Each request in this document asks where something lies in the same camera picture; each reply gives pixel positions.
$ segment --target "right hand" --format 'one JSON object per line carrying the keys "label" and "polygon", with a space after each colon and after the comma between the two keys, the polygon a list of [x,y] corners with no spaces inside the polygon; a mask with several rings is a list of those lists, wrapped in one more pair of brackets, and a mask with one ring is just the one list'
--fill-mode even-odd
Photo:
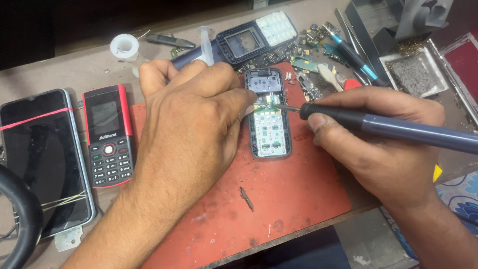
{"label": "right hand", "polygon": [[[315,103],[434,126],[445,122],[441,104],[379,87],[346,90]],[[344,164],[385,206],[408,209],[436,199],[433,172],[438,148],[385,137],[364,141],[320,113],[310,115],[308,124],[315,133],[314,144]]]}

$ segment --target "black smartphone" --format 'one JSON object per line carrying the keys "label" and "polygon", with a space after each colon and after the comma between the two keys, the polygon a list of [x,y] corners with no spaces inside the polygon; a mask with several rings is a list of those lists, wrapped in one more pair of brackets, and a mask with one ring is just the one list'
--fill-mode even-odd
{"label": "black smartphone", "polygon": [[7,168],[42,204],[42,238],[89,222],[95,207],[68,93],[54,89],[3,104],[0,121]]}
{"label": "black smartphone", "polygon": [[282,72],[277,68],[250,69],[244,76],[246,88],[257,94],[254,111],[249,114],[250,149],[256,158],[284,157],[292,151]]}

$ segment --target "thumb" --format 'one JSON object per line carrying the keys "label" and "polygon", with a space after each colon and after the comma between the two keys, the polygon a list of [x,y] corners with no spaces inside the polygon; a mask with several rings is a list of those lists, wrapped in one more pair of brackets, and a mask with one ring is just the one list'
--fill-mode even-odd
{"label": "thumb", "polygon": [[381,149],[353,135],[331,117],[314,113],[307,120],[315,133],[314,144],[324,148],[350,170],[368,166]]}

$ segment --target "left hand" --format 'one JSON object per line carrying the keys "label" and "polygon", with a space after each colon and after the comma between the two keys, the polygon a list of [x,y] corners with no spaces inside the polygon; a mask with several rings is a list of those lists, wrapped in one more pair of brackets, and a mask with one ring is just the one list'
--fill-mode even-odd
{"label": "left hand", "polygon": [[240,122],[257,95],[241,89],[225,63],[195,60],[177,71],[154,60],[139,71],[147,111],[131,187],[152,202],[159,190],[168,193],[174,204],[163,206],[185,212],[231,165]]}

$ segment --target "metal bracket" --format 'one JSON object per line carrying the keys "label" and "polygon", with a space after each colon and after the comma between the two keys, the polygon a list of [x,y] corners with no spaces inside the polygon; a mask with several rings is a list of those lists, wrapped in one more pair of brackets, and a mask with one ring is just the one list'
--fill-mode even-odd
{"label": "metal bracket", "polygon": [[81,236],[83,234],[83,228],[81,225],[75,226],[66,231],[62,231],[55,235],[55,246],[58,252],[62,252],[74,247],[77,247],[81,243]]}

